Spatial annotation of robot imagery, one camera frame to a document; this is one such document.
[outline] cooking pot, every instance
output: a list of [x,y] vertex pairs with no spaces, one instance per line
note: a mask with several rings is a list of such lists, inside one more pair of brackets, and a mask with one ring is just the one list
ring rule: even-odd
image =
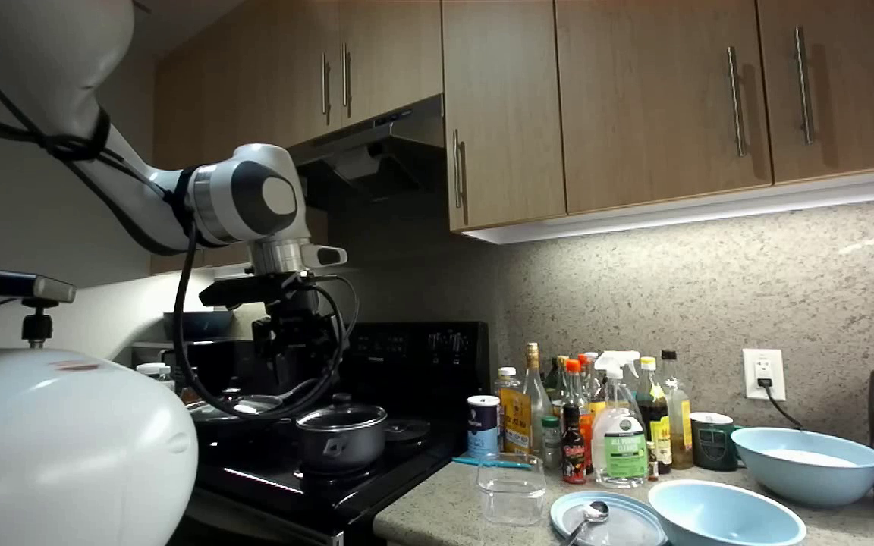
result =
[[299,457],[310,470],[360,470],[384,449],[384,409],[334,396],[294,422],[299,430]]

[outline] light blue bowl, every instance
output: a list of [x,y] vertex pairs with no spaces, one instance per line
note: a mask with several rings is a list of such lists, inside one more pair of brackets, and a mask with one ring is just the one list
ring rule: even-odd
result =
[[757,484],[810,507],[843,507],[874,484],[874,449],[793,427],[733,430],[741,460]]
[[671,546],[788,546],[806,537],[806,524],[782,504],[722,481],[658,481],[650,507]]

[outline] tile backsplash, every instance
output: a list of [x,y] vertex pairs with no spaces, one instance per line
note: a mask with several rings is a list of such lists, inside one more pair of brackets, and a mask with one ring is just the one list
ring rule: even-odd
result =
[[744,349],[782,349],[787,409],[868,439],[874,204],[588,238],[484,245],[445,233],[439,197],[329,211],[360,318],[476,318],[492,364],[583,349],[680,353],[693,409],[787,423],[744,396]]

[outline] kitchen counter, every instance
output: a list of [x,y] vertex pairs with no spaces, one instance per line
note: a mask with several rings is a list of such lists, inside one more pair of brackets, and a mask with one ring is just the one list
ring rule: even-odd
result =
[[[750,478],[750,473],[712,473],[712,470],[676,470],[662,475],[667,478],[712,478],[727,481],[741,487],[757,492],[757,484]],[[586,492],[596,484],[563,484],[558,475],[550,475],[546,507],[552,507],[556,498],[566,492]],[[600,487],[607,494],[624,494],[645,504],[645,492],[613,492]],[[788,509],[796,509],[806,524],[810,546],[865,546],[874,542],[874,501],[865,498],[858,504],[840,507],[840,509],[810,509],[788,501],[779,501]],[[389,509],[381,509],[373,522],[373,531],[384,537],[395,546],[552,546],[558,542],[550,514],[542,511],[539,524],[519,528],[519,524],[501,524],[501,522],[483,522],[478,509],[478,492],[476,492],[476,468],[464,465],[445,465],[436,470],[428,481],[414,484],[408,494],[395,501]]]

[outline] ceiling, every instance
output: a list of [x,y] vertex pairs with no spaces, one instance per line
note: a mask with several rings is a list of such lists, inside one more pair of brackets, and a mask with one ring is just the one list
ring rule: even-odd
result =
[[134,49],[163,58],[242,0],[136,0]]

